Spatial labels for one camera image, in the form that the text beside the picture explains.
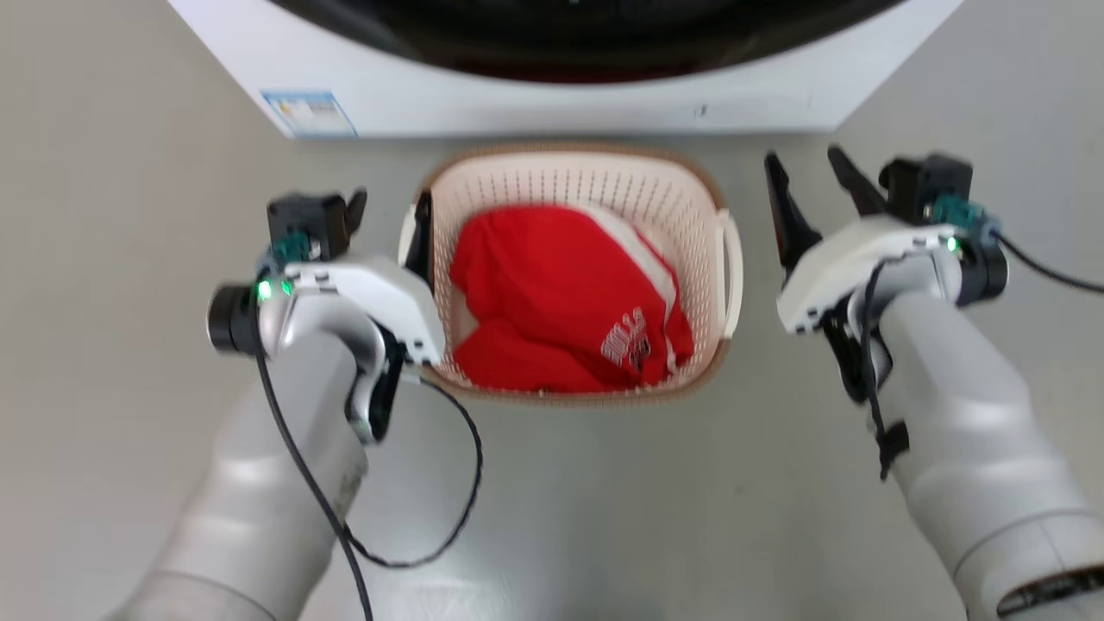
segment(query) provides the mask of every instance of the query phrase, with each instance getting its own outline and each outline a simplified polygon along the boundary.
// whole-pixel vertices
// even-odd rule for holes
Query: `perforated basket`
[[[721,366],[740,317],[743,255],[720,191],[692,162],[638,147],[508,145],[464,154],[438,168],[424,187],[421,204],[411,207],[403,224],[399,256],[408,266],[421,263],[433,287],[447,352],[425,372],[450,392],[555,407],[628,406],[683,396]],[[678,276],[694,351],[662,383],[586,394],[509,392],[473,386],[453,360],[466,314],[448,276],[460,230],[471,217],[497,207],[556,201],[602,206],[658,233],[667,245],[660,250]]]

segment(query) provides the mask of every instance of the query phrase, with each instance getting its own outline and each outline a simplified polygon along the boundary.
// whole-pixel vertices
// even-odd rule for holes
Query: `teal connector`
[[[981,206],[955,194],[942,194],[930,209],[932,222],[952,224],[984,244],[997,243],[992,233],[1000,230],[1000,220],[989,215]]]
[[[293,231],[273,244],[272,253],[280,269],[288,263],[310,261],[310,238],[302,231]]]

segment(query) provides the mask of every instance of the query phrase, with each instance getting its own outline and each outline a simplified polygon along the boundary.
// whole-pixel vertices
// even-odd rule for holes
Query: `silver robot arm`
[[[999,295],[1007,264],[980,243],[983,233],[933,222],[924,210],[938,192],[964,194],[946,179],[965,165],[940,158],[883,172],[887,201],[842,151],[829,157],[862,218],[827,240],[805,222],[777,158],[767,158],[787,270],[783,325],[822,331],[848,393],[862,402],[871,387],[859,344],[870,317],[888,430],[879,438],[883,474],[896,481],[970,620],[1104,620],[1104,523],[1036,423],[1023,379],[958,309]],[[894,183],[901,173],[911,177]],[[924,179],[941,175],[952,187],[924,198]]]
[[[346,421],[358,365],[323,333],[269,365],[288,428],[341,518],[368,471]],[[225,422],[211,465],[153,568],[112,621],[289,621],[330,561],[333,531],[273,424],[259,383]]]
[[[359,217],[346,229],[339,197],[282,200],[269,217],[290,206],[295,225],[276,229],[301,225],[310,233],[298,240],[304,254],[321,248],[332,256],[273,261],[274,275],[256,286],[221,287],[209,337],[221,350],[267,354],[288,431],[343,522],[368,471],[364,448],[386,433],[404,362],[439,361],[444,328],[424,280],[393,261],[347,252]],[[338,217],[321,217],[330,209]],[[211,465],[153,568],[110,620],[294,621],[336,538],[258,383],[219,432]]]

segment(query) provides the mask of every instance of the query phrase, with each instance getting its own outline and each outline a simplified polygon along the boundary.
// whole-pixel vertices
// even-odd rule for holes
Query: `white stripe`
[[[628,222],[614,215],[608,209],[586,201],[556,203],[567,209],[572,209],[588,215],[594,223],[602,229],[609,239],[614,240],[618,246],[636,263],[640,272],[644,273],[656,294],[664,301],[664,339],[667,346],[667,369],[672,373],[678,370],[675,364],[675,349],[671,347],[671,339],[667,336],[667,323],[671,318],[671,310],[675,308],[675,276],[656,256],[651,248],[644,243],[640,235]]]

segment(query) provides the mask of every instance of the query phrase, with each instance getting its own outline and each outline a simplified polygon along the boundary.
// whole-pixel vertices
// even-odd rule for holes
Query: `label sticker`
[[[329,91],[262,91],[261,95],[297,138],[357,136],[357,129]]]

